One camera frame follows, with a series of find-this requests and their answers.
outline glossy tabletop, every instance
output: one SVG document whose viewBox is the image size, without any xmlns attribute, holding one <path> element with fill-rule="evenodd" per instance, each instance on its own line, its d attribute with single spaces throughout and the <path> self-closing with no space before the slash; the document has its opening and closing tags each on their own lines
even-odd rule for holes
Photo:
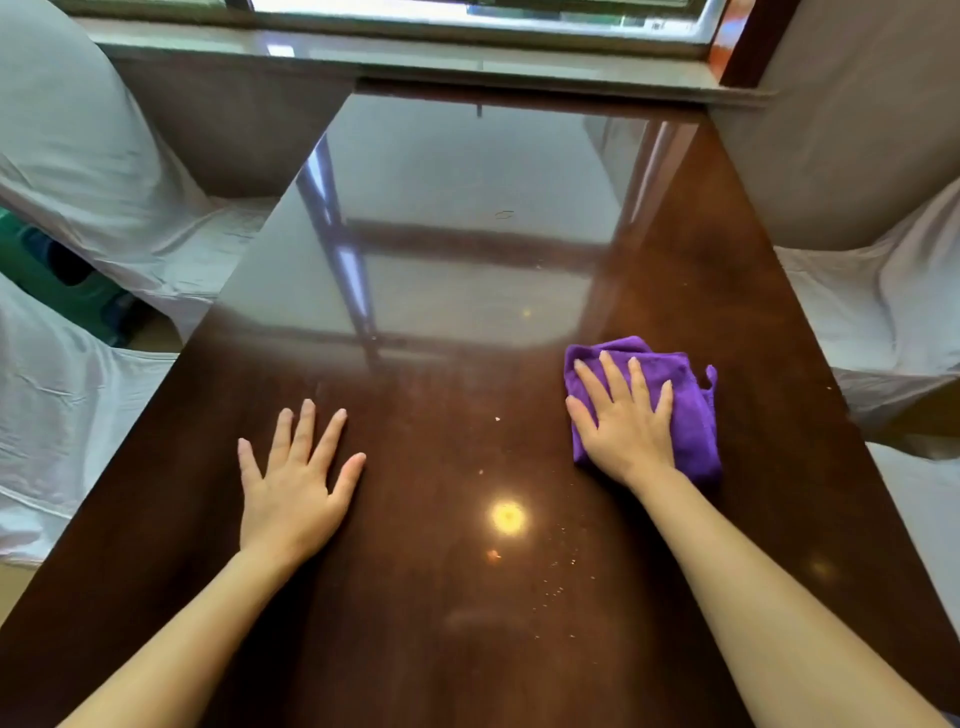
<svg viewBox="0 0 960 728">
<path fill-rule="evenodd" d="M 706 116 L 445 94 L 346 101 L 0 630 L 0 724 L 53 725 L 200 590 L 237 438 L 262 459 L 312 397 L 368 469 L 204 725 L 749 725 L 652 524 L 572 463 L 564 348 L 630 334 L 716 366 L 716 505 L 960 713 L 960 645 Z"/>
</svg>

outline right hand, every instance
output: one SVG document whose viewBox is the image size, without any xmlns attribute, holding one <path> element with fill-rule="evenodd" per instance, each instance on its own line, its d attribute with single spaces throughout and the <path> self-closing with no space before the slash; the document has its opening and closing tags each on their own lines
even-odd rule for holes
<svg viewBox="0 0 960 728">
<path fill-rule="evenodd" d="M 654 412 L 643 370 L 635 357 L 629 364 L 630 387 L 609 353 L 600 353 L 600 363 L 610 385 L 609 394 L 586 364 L 579 359 L 574 362 L 599 424 L 593 423 L 587 406 L 575 397 L 566 398 L 566 410 L 594 465 L 636 492 L 651 478 L 674 468 L 670 441 L 673 383 L 667 380 L 663 384 Z"/>
</svg>

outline white chair cover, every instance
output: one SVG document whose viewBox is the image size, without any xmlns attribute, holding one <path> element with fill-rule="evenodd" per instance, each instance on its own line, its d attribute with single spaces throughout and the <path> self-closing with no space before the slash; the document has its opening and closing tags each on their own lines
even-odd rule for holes
<svg viewBox="0 0 960 728">
<path fill-rule="evenodd" d="M 0 559 L 43 561 L 176 358 L 112 349 L 0 276 Z"/>
<path fill-rule="evenodd" d="M 960 180 L 868 248 L 777 255 L 861 425 L 960 377 Z"/>
<path fill-rule="evenodd" d="M 185 340 L 269 201 L 208 198 L 84 30 L 0 2 L 0 206 L 168 315 Z"/>
<path fill-rule="evenodd" d="M 926 460 L 884 445 L 867 447 L 960 635 L 960 459 Z"/>
</svg>

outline purple cloth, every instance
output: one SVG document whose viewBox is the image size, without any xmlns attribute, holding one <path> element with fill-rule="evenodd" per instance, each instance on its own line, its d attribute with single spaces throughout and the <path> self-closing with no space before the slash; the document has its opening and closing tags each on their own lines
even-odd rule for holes
<svg viewBox="0 0 960 728">
<path fill-rule="evenodd" d="M 673 419 L 670 422 L 670 436 L 673 439 L 673 456 L 677 470 L 699 486 L 718 480 L 721 469 L 720 456 L 717 454 L 717 423 L 713 413 L 716 370 L 711 366 L 707 367 L 710 387 L 701 389 L 700 384 L 697 383 L 697 377 L 690 369 L 690 360 L 685 353 L 653 353 L 638 336 L 609 341 L 595 347 L 567 347 L 564 357 L 566 391 L 587 406 L 595 422 L 596 410 L 593 409 L 583 382 L 573 369 L 573 362 L 576 359 L 583 360 L 610 392 L 599 358 L 603 350 L 610 352 L 613 363 L 623 373 L 628 384 L 630 372 L 627 369 L 627 363 L 631 357 L 636 357 L 643 370 L 643 376 L 647 380 L 650 401 L 654 408 L 660 401 L 660 388 L 664 382 L 667 379 L 673 382 Z M 573 460 L 578 465 L 589 461 L 576 427 L 573 427 Z"/>
</svg>

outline green object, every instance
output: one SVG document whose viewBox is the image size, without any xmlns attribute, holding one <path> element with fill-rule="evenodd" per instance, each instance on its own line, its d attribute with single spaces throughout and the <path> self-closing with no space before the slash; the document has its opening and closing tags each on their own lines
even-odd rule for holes
<svg viewBox="0 0 960 728">
<path fill-rule="evenodd" d="M 0 273 L 111 346 L 126 344 L 141 319 L 143 304 L 132 294 L 2 208 Z"/>
</svg>

